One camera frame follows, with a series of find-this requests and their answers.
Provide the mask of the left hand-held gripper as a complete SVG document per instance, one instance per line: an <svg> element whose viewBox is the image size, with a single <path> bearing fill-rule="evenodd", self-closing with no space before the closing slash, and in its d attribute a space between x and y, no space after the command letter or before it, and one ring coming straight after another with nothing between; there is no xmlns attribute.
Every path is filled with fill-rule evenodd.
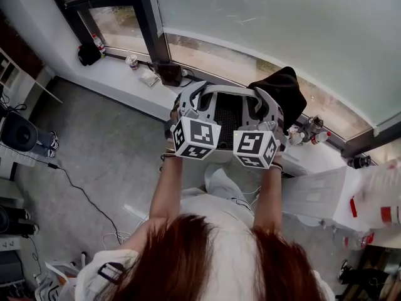
<svg viewBox="0 0 401 301"><path fill-rule="evenodd" d="M198 101L196 111L189 110L181 115L181 109L194 108L195 97L207 86L207 82L195 82L184 88L174 102L170 113L170 140L174 146L172 152L177 157L203 161L217 149L221 126L214 122L217 93L204 93Z"/></svg>

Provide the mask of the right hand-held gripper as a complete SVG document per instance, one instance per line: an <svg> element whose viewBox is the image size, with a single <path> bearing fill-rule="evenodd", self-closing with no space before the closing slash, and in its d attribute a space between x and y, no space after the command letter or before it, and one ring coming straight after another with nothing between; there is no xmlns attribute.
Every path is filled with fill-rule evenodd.
<svg viewBox="0 0 401 301"><path fill-rule="evenodd" d="M282 155L287 147L287 137L283 131L283 114L278 113L278 104L263 89L256 87L255 93L261 99L266 113L263 122L257 111L258 98L246 97L246 125L253 129L233 132L233 154L244 167L256 169L283 169Z"/></svg>

